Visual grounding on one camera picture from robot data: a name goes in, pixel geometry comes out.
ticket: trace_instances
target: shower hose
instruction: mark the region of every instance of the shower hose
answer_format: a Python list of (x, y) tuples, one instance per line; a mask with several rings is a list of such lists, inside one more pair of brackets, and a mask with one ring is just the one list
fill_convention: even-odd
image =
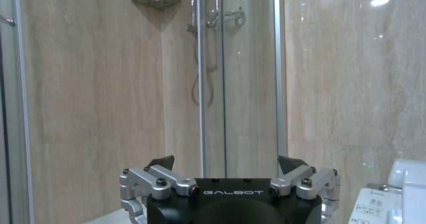
[[(198, 54), (198, 47), (199, 47), (199, 38), (198, 38), (198, 35), (194, 36), (194, 55), (195, 55), (195, 60), (196, 60), (196, 63), (199, 64), (199, 54)], [(212, 103), (214, 103), (214, 98), (215, 98), (215, 90), (214, 90), (214, 83), (212, 83), (212, 79), (211, 79), (211, 73), (215, 72), (216, 70), (219, 69), (219, 64), (216, 62), (215, 66), (214, 67), (210, 67), (207, 66), (207, 85), (208, 85), (208, 91), (210, 91), (210, 96), (208, 96), (208, 102), (207, 102), (207, 106), (211, 107), (212, 106)], [(198, 72), (198, 77), (192, 83), (192, 91), (191, 91), (191, 98), (192, 98), (192, 101), (195, 103), (195, 105), (200, 106), (200, 102), (198, 101), (196, 99), (196, 86), (198, 86), (198, 82), (200, 80), (200, 72)]]

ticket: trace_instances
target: shower enclosure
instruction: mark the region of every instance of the shower enclosure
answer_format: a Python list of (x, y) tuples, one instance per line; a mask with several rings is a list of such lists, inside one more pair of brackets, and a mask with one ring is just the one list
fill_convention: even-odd
[(196, 0), (202, 171), (272, 177), (287, 154), (280, 0)]

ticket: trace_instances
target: shower door frame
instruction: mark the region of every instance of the shower door frame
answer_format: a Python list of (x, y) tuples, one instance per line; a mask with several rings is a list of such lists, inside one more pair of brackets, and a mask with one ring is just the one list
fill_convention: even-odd
[(10, 24), (11, 27), (7, 27), (7, 44), (15, 46), (15, 62), (3, 63), (2, 66), (0, 148), (5, 150), (5, 162), (0, 163), (0, 168), (6, 172), (6, 176), (2, 175), (0, 178), (6, 178), (10, 186), (6, 204), (9, 220), (6, 223), (35, 224), (24, 29), (21, 1), (10, 0), (9, 13), (3, 13), (5, 16), (14, 19), (13, 25)]
[[(219, 22), (220, 22), (220, 54), (224, 55), (224, 26), (223, 26), (223, 1), (219, 0)], [(288, 110), (287, 110), (287, 59), (285, 59), (285, 26), (284, 26), (284, 0), (273, 0), (273, 23), (275, 23), (275, 73), (276, 73), (276, 128), (277, 128), (277, 154), (288, 155)], [(206, 83), (207, 83), (207, 3), (206, 0), (198, 0), (198, 35), (199, 35), (199, 125), (200, 125), (200, 175), (207, 177), (208, 162), (207, 162), (207, 99), (206, 99)], [(224, 65), (224, 56), (219, 59)], [(277, 175), (281, 176), (280, 167), (277, 168)]]

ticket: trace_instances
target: metal bracket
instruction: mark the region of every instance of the metal bracket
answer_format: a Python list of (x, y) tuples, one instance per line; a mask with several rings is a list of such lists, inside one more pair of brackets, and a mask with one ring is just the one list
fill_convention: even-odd
[(292, 188), (297, 185), (297, 183), (311, 177), (316, 172), (316, 169), (301, 165), (293, 171), (291, 171), (283, 178), (273, 178), (271, 180), (271, 193), (275, 196), (284, 197), (291, 195)]
[(156, 177), (166, 178), (180, 196), (192, 197), (199, 194), (200, 187), (194, 178), (183, 177), (160, 165), (151, 166), (148, 172)]
[(120, 175), (122, 207), (128, 211), (134, 224), (146, 224), (144, 207), (138, 197), (152, 195), (156, 200), (166, 200), (172, 195), (172, 185), (164, 178), (158, 178), (143, 169), (126, 169)]
[(2, 14), (0, 14), (0, 22), (9, 24), (13, 27), (17, 26), (17, 21), (11, 18), (5, 17)]

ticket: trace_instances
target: marble wall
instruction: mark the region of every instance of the marble wall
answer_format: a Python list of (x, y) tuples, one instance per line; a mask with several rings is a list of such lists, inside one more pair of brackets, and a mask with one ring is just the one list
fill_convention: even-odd
[(289, 155), (343, 174), (336, 223), (395, 158), (426, 160), (426, 0), (285, 0)]
[(162, 12), (22, 0), (38, 224), (120, 208), (119, 174), (167, 153)]

